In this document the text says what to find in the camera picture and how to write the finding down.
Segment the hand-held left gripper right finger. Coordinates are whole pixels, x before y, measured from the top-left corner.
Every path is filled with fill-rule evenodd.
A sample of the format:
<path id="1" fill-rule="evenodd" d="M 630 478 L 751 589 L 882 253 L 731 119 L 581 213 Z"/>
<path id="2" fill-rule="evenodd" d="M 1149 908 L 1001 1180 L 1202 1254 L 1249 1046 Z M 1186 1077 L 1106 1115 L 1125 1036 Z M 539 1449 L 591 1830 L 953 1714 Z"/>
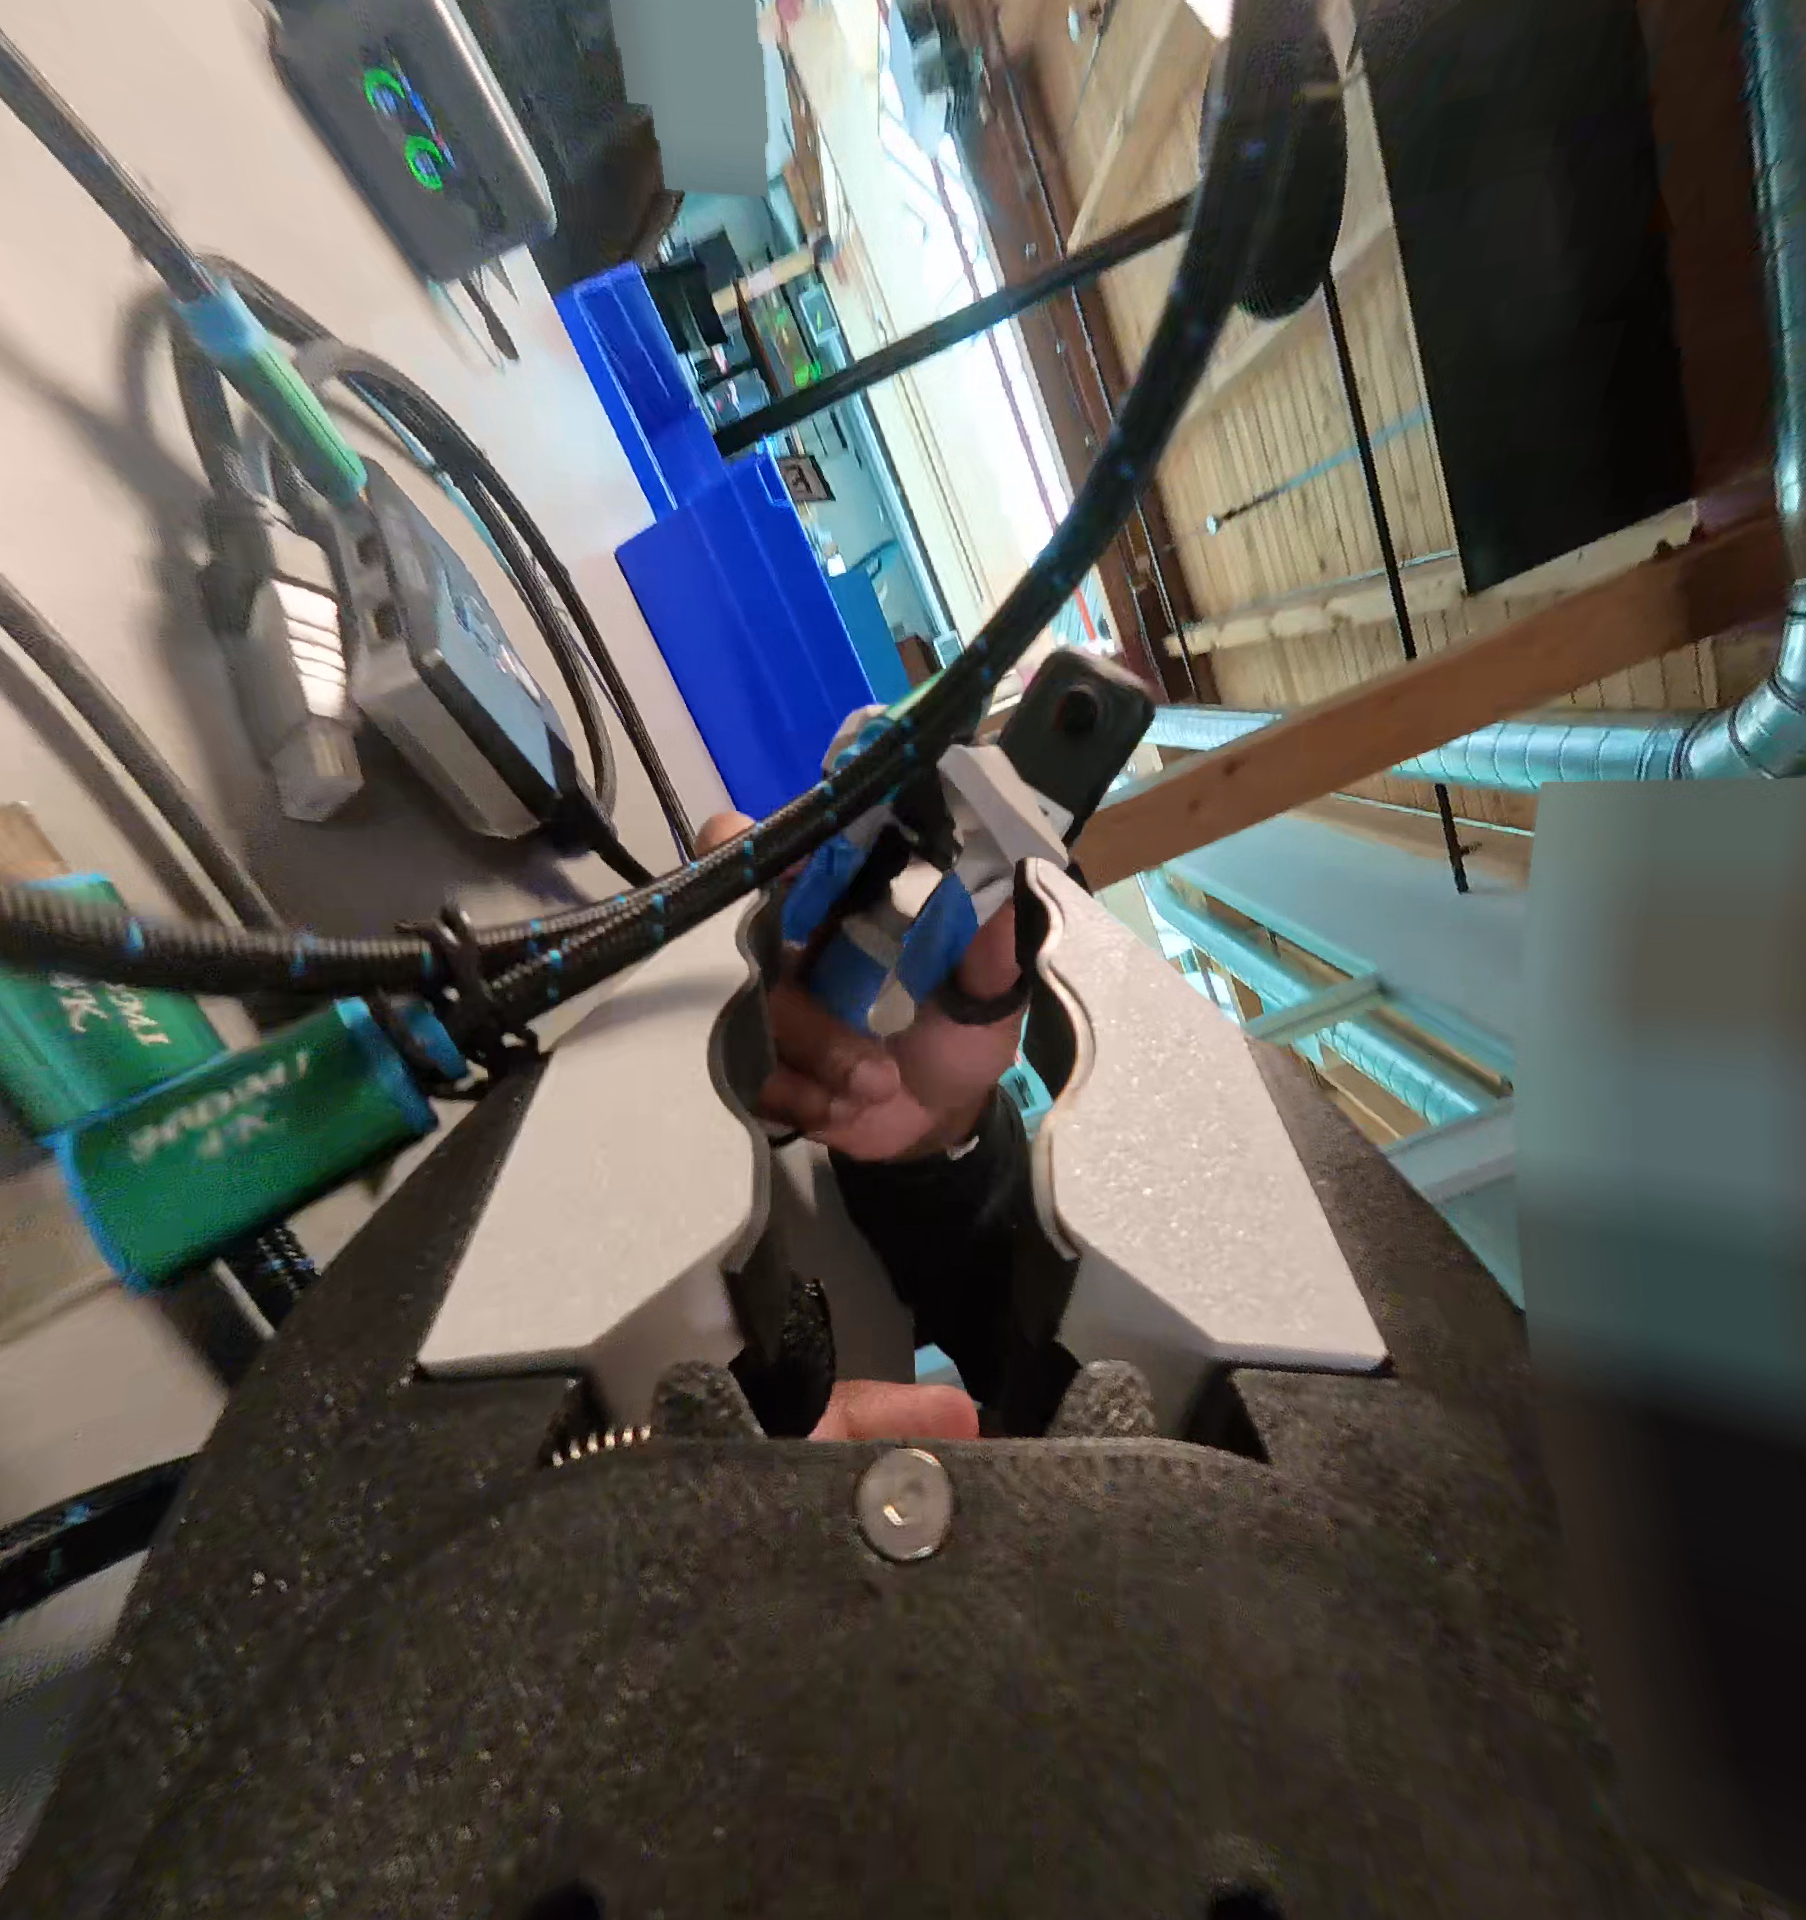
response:
<path id="1" fill-rule="evenodd" d="M 1249 1060 L 1125 918 L 1022 859 L 1028 1323 L 1193 1428 L 1223 1375 L 1382 1377 L 1393 1345 Z"/>

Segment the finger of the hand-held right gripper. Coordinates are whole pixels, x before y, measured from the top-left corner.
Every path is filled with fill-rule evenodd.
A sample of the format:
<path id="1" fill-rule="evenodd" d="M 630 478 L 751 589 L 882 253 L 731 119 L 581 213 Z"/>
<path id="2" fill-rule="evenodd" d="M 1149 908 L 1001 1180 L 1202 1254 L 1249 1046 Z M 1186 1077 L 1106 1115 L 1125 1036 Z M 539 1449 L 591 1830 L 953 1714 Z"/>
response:
<path id="1" fill-rule="evenodd" d="M 1068 838 L 1064 838 L 1064 803 L 1044 803 L 1001 746 L 953 746 L 939 762 L 940 803 L 953 803 L 953 830 L 961 830 L 961 859 L 953 878 L 962 881 L 976 908 L 1007 908 L 1022 859 L 1054 859 L 1068 869 Z"/>

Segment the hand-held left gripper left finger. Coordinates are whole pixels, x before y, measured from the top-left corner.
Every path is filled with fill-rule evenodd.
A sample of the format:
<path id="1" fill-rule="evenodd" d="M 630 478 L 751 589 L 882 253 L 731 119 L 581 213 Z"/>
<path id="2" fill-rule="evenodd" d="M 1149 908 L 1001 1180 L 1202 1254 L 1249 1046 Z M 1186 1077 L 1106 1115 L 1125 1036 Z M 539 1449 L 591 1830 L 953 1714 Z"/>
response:
<path id="1" fill-rule="evenodd" d="M 782 897 L 739 897 L 548 1028 L 426 1377 L 588 1377 L 624 1428 L 671 1365 L 782 1361 L 775 965 Z"/>

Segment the large blue plastic bin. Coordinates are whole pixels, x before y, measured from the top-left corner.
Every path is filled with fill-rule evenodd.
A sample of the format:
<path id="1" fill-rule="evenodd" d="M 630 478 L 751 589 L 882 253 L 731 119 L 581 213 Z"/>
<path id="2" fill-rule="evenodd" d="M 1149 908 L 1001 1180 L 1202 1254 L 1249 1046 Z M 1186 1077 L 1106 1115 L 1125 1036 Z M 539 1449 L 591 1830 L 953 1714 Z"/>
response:
<path id="1" fill-rule="evenodd" d="M 843 611 L 770 453 L 611 545 L 630 595 L 745 818 L 794 803 L 855 705 L 908 704 L 880 611 Z"/>

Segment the braided hdmi cable green plugs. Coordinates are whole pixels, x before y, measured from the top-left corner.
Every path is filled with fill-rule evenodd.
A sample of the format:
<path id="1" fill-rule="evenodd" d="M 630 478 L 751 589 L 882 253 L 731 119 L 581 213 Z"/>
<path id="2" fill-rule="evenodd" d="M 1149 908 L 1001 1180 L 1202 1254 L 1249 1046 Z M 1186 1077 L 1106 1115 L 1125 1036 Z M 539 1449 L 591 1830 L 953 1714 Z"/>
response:
<path id="1" fill-rule="evenodd" d="M 1327 33 L 1318 5 L 1239 5 L 1239 26 L 1216 57 L 1216 87 L 1244 101 L 1239 129 L 1249 129 L 1249 149 L 1280 137 L 1286 101 L 1318 57 L 1318 33 Z M 1206 137 L 1202 182 L 1216 182 L 1223 195 L 1239 182 L 1239 163 L 1216 163 L 1216 137 Z M 1132 489 L 1161 447 L 1170 447 L 1161 409 L 1140 409 L 1140 413 L 1121 409 L 1112 447 L 1094 453 L 1073 513 L 1064 520 L 1044 551 L 1022 569 L 1022 585 L 1001 595 L 989 636 L 953 671 L 914 684 L 901 705 L 882 705 L 882 716 L 914 716 L 908 733 L 932 762 L 979 734 L 989 692 L 1007 680 L 1028 636 L 1064 611 L 1068 576 L 1093 560 L 1112 520 L 1132 513 Z M 820 856 L 843 827 L 855 827 L 901 776 L 908 776 L 908 746 L 892 733 L 845 776 L 820 776 L 775 818 L 745 827 L 716 856 L 611 908 L 591 908 L 588 918 L 484 925 L 484 965 L 505 994 L 505 1014 L 527 1014 L 548 1051 L 548 1028 L 562 1014 L 588 1014 L 588 994 L 611 988 L 624 972 L 634 972 L 647 959 L 660 959 L 665 943 L 681 943 L 686 925 L 716 918 L 739 897 L 782 897 L 794 859 Z M 233 931 L 233 925 L 147 925 L 108 908 L 70 908 L 48 891 L 0 881 L 0 965 L 29 965 L 29 972 L 70 965 L 108 988 L 325 994 L 325 1008 L 281 1028 L 268 1046 L 191 1063 L 160 1077 L 155 1095 L 83 1115 L 70 1131 L 48 1141 L 70 1217 L 85 1224 L 94 1254 L 121 1285 L 160 1285 L 217 1254 L 249 1224 L 268 1224 L 281 1215 L 329 1196 L 342 1172 L 426 1141 L 442 1126 L 431 1099 L 454 1088 L 468 1088 L 472 1099 L 519 1099 L 492 1152 L 492 1172 L 497 1172 L 527 1115 L 536 1073 L 539 1073 L 536 1060 L 492 1077 L 484 1063 L 459 1060 L 459 1046 L 442 1028 L 426 1002 L 431 947 L 420 931 L 316 943 L 316 931 Z M 961 988 L 962 994 L 1020 988 L 1007 915 L 989 918 L 989 931 L 961 965 Z M 1022 1296 L 1028 1254 L 1035 1254 L 1035 1233 L 1020 1254 L 1020 1317 L 1035 1339 L 1028 1296 Z M 1073 1365 L 1073 1377 L 1079 1375 L 1093 1385 L 1125 1385 L 1149 1399 L 1149 1377 L 1132 1365 L 1106 1361 L 1106 1365 Z M 653 1385 L 653 1415 L 634 1428 L 556 1428 L 548 1467 L 608 1449 L 608 1443 L 647 1443 L 647 1440 L 794 1443 L 810 1440 L 823 1393 L 834 1393 L 834 1308 L 810 1274 L 794 1274 L 775 1365 L 751 1365 L 751 1361 L 671 1365 Z"/>

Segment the person's right hand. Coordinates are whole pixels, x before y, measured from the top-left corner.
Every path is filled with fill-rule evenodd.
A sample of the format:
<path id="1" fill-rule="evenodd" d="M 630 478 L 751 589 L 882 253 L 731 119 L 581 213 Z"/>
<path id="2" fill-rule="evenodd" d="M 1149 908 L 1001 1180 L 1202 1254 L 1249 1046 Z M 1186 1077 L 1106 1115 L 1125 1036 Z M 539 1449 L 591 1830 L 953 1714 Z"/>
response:
<path id="1" fill-rule="evenodd" d="M 770 1131 L 820 1141 L 843 1162 L 962 1152 L 1020 1063 L 1022 1008 L 953 1025 L 918 1008 L 901 1036 L 834 1025 L 790 972 L 770 988 L 775 1063 L 751 1095 Z"/>

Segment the person's left hand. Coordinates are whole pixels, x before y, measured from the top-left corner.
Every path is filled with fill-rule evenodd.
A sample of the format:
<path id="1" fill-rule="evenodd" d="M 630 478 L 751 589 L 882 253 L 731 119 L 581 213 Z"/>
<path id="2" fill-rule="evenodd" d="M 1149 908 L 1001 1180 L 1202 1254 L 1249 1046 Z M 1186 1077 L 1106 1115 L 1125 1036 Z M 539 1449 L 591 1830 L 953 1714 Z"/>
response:
<path id="1" fill-rule="evenodd" d="M 976 1443 L 979 1440 L 979 1407 L 976 1407 L 962 1385 L 939 1385 L 939 1377 L 834 1377 L 810 1440 L 820 1443 L 880 1443 L 880 1440 Z"/>

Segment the black overhead panel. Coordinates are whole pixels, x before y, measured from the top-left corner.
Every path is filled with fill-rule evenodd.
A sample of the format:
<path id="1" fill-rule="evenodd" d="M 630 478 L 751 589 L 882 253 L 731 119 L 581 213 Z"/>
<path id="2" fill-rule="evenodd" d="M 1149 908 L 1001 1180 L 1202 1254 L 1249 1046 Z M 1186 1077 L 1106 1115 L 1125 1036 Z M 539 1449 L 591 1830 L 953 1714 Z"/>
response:
<path id="1" fill-rule="evenodd" d="M 1375 0 L 1356 26 L 1463 585 L 1692 503 L 1634 0 Z"/>

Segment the grey power bank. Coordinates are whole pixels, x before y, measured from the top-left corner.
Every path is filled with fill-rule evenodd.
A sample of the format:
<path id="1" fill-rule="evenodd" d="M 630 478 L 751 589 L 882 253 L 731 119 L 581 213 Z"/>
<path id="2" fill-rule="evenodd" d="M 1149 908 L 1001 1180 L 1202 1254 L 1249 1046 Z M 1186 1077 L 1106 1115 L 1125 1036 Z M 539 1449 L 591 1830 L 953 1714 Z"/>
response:
<path id="1" fill-rule="evenodd" d="M 454 0 L 281 0 L 268 62 L 426 285 L 556 231 L 556 195 Z"/>

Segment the wooden post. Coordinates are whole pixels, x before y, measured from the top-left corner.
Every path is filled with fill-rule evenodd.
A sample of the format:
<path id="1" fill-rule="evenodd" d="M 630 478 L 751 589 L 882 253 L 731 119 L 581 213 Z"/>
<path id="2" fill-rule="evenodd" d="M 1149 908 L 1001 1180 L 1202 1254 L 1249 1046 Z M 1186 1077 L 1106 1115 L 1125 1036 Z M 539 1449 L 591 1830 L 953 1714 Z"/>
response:
<path id="1" fill-rule="evenodd" d="M 1782 605 L 1782 576 L 1792 569 L 1775 513 L 1727 520 L 1702 539 L 1667 545 L 1607 585 L 1394 663 L 1112 793 L 1073 838 L 1079 881 L 1125 881 L 1193 843 L 1393 776 L 1394 762 L 1419 762 L 1463 733 L 1547 705 L 1569 684 L 1616 680 L 1702 636 L 1731 636 Z"/>

